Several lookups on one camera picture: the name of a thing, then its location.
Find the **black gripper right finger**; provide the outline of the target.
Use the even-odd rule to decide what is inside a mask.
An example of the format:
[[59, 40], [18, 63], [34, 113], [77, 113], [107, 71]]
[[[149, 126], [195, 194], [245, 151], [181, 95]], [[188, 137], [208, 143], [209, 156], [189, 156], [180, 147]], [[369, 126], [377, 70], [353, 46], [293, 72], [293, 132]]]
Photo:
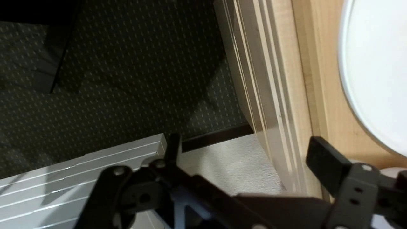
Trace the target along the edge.
[[310, 138], [307, 165], [335, 198], [326, 229], [372, 229], [383, 216], [396, 229], [407, 229], [407, 170], [396, 177], [367, 163], [353, 163], [326, 138]]

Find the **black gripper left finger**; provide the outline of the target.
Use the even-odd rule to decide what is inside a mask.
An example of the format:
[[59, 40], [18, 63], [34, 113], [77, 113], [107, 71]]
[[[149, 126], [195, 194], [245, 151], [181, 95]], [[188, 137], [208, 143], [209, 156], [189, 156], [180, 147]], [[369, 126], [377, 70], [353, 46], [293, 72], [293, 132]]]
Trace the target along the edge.
[[165, 155], [151, 159], [133, 171], [128, 165], [113, 165], [99, 177], [74, 229], [130, 229], [139, 213], [152, 210], [171, 229], [193, 229], [198, 220], [177, 188], [188, 187], [193, 177], [177, 165], [182, 136], [167, 137]]

